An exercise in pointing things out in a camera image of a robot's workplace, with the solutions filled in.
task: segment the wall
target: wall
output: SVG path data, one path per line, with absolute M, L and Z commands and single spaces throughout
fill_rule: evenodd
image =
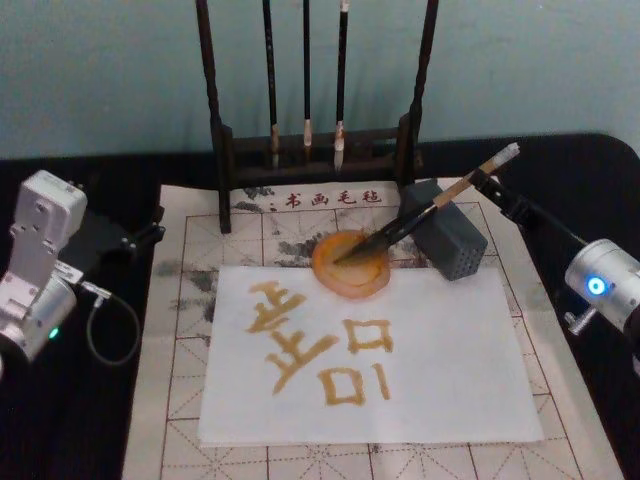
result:
M 273 0 L 281 131 L 302 130 L 302 0 Z M 312 0 L 312 114 L 335 123 L 338 0 Z M 444 0 L 421 138 L 606 131 L 640 151 L 640 2 Z M 347 130 L 395 126 L 426 0 L 352 0 Z M 269 131 L 260 0 L 210 0 L 221 112 Z M 0 157 L 211 148 L 193 1 L 3 0 Z

